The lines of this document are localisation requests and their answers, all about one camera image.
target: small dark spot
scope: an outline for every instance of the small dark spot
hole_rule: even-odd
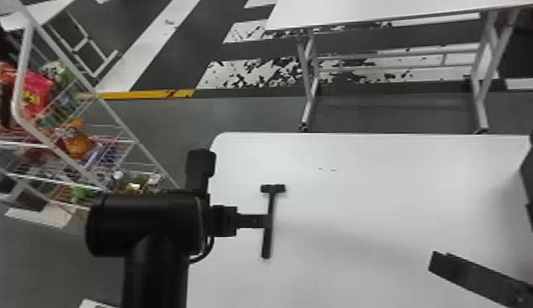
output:
[[[385,74],[385,80],[389,80],[389,79],[396,79],[396,75],[394,75],[394,74]]]

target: black cable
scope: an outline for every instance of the black cable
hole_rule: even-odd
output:
[[[209,242],[207,243],[207,247],[205,247],[205,251],[199,256],[196,256],[195,258],[190,259],[190,263],[197,263],[205,259],[210,254],[210,251],[213,250],[214,244],[215,244],[215,237],[210,237]]]

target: metal table leg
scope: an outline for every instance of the metal table leg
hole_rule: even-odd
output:
[[[300,120],[299,131],[307,132],[310,116],[314,110],[316,92],[319,84],[318,52],[315,46],[314,31],[307,29],[305,33],[297,31],[296,50],[299,56],[300,68],[302,69],[302,81],[305,86],[306,104]],[[309,63],[312,62],[313,74],[310,76]]]
[[[71,47],[67,41],[61,37],[61,35],[51,26],[48,25],[47,27],[50,29],[50,31],[56,36],[56,38],[61,42],[62,45],[64,45],[64,48],[67,49],[70,54],[75,58],[75,60],[78,62],[78,64],[83,67],[84,72],[89,74],[92,78],[97,79],[98,76],[104,71],[104,69],[119,55],[119,52],[117,50],[114,50],[110,53],[109,56],[106,56],[104,52],[96,45],[94,40],[88,35],[87,31],[83,28],[83,26],[73,17],[68,11],[65,12],[67,16],[71,19],[71,21],[74,23],[74,25],[77,27],[83,38],[74,46]],[[94,71],[91,70],[87,64],[83,61],[83,59],[79,56],[79,51],[86,45],[89,44],[94,51],[98,54],[98,56],[102,59],[101,65],[96,68]]]
[[[509,11],[505,18],[501,35],[497,34],[497,29],[495,28],[495,22],[498,19],[499,12],[490,11],[490,13],[488,13],[486,27],[482,33],[480,47],[477,50],[477,57],[471,69],[472,101],[474,103],[478,120],[478,128],[475,131],[475,134],[484,134],[490,128],[486,114],[486,97],[490,91],[491,82],[495,77],[495,72],[501,62],[505,49],[507,48],[508,41],[513,35],[514,23],[517,21],[519,13],[519,8]],[[479,75],[479,67],[483,60],[486,47],[490,47],[491,59],[488,63],[486,72],[484,72],[483,75]]]

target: table frame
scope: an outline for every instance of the table frame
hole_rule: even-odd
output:
[[[521,8],[508,9],[508,14],[503,18],[501,27],[501,34],[498,34],[497,24],[498,17],[503,10],[489,11],[486,18],[484,31],[482,32],[481,41],[478,49],[476,48],[462,48],[447,52],[392,52],[388,54],[381,53],[357,53],[351,55],[336,55],[319,57],[316,48],[316,39],[313,28],[298,29],[296,50],[299,57],[300,68],[302,69],[302,79],[305,87],[306,104],[305,109],[300,120],[299,131],[307,132],[309,129],[310,117],[314,112],[316,97],[319,87],[319,73],[333,72],[333,71],[348,71],[348,70],[388,70],[388,69],[411,69],[411,68],[435,68],[444,66],[471,66],[471,88],[472,88],[472,104],[477,116],[477,129],[475,134],[485,134],[490,128],[488,117],[486,114],[486,97],[490,91],[491,83],[495,77],[497,68],[503,54],[507,48],[508,41],[513,35],[514,23],[516,22]],[[491,58],[485,74],[480,74],[479,67],[485,58],[485,50],[490,47]],[[475,52],[475,60],[471,63],[459,63],[448,65],[446,63],[447,56],[455,53],[470,53]],[[364,58],[383,58],[383,57],[411,57],[411,56],[428,56],[428,55],[442,55],[442,60],[437,65],[414,65],[414,66],[394,66],[394,67],[344,67],[343,60],[354,60]],[[323,60],[338,60],[340,62],[337,68],[322,68],[319,62]]]
[[[67,10],[65,10],[65,13],[70,18],[71,22],[75,25],[75,27],[79,30],[79,32],[82,35],[82,38],[79,40],[75,46],[71,46],[67,41],[52,27],[52,25],[49,23],[47,24],[48,29],[50,32],[56,36],[56,39],[60,41],[60,43],[64,46],[65,49],[67,49],[70,54],[75,58],[75,60],[78,62],[78,64],[84,69],[84,72],[90,75],[92,78],[97,79],[98,76],[104,71],[104,69],[110,65],[110,63],[113,62],[113,60],[120,55],[118,50],[114,50],[110,53],[109,56],[106,56],[104,52],[96,45],[94,40],[88,35],[88,32],[84,29],[84,27],[69,13]],[[100,56],[102,59],[102,63],[98,68],[95,70],[91,70],[85,61],[79,56],[79,51],[85,46],[89,44],[94,51]]]

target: floor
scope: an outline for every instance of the floor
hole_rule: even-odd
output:
[[[24,0],[26,3],[42,0]],[[122,53],[96,80],[102,92],[197,88],[269,89],[270,96],[282,95],[285,87],[299,84],[301,72],[296,60],[295,34],[269,34],[265,21],[277,0],[155,0],[130,2],[112,0],[105,4],[76,1],[69,12],[86,28],[105,53]],[[474,47],[485,17],[479,14],[387,20],[357,26],[317,28],[320,54],[348,52],[393,52],[432,49],[443,52],[456,46]],[[533,10],[520,16],[517,31],[500,67],[501,78],[533,77]],[[77,42],[66,14],[52,26],[70,42]],[[92,50],[81,51],[91,67],[97,67]],[[473,54],[451,56],[449,63],[470,61]],[[324,73],[322,84],[419,83],[463,80],[467,67],[412,69],[411,64],[437,63],[441,55],[428,57],[364,58],[345,61],[356,70]],[[325,61],[322,66],[338,66]],[[376,66],[379,70],[372,72]],[[385,70],[383,66],[402,66]],[[512,84],[510,88],[519,87]],[[451,91],[445,88],[442,92]]]
[[[102,76],[102,90],[201,90],[196,97],[202,98],[110,102],[183,183],[188,150],[208,147],[226,131],[296,132],[305,99],[295,68],[294,37],[272,37],[260,28],[275,0],[175,1],[111,0],[103,5],[78,1],[70,10],[105,51],[118,49],[126,56],[111,67],[113,77]],[[66,23],[62,18],[54,20],[58,28]],[[336,52],[401,48],[402,39],[412,46],[444,48],[441,45],[448,39],[475,42],[478,18],[465,16],[449,25],[386,22],[367,25],[372,31],[365,33],[334,29],[339,32],[331,37],[318,31],[323,46]],[[164,38],[148,41],[147,32]],[[533,30],[515,35],[499,70],[503,77],[533,77],[532,55],[524,48],[532,41]],[[155,51],[143,56],[146,52],[139,49],[143,46]],[[132,57],[139,62],[131,62]],[[311,130],[469,134],[474,123],[470,95],[463,87],[466,72],[444,74],[447,80],[435,83],[434,74],[425,72],[325,76]],[[504,83],[496,88],[505,89]],[[533,92],[495,92],[487,102],[491,134],[528,134],[533,128]],[[77,307],[83,298],[119,304],[120,260],[93,258],[81,237],[8,219],[5,210],[0,206],[1,307],[45,303],[49,308]]]

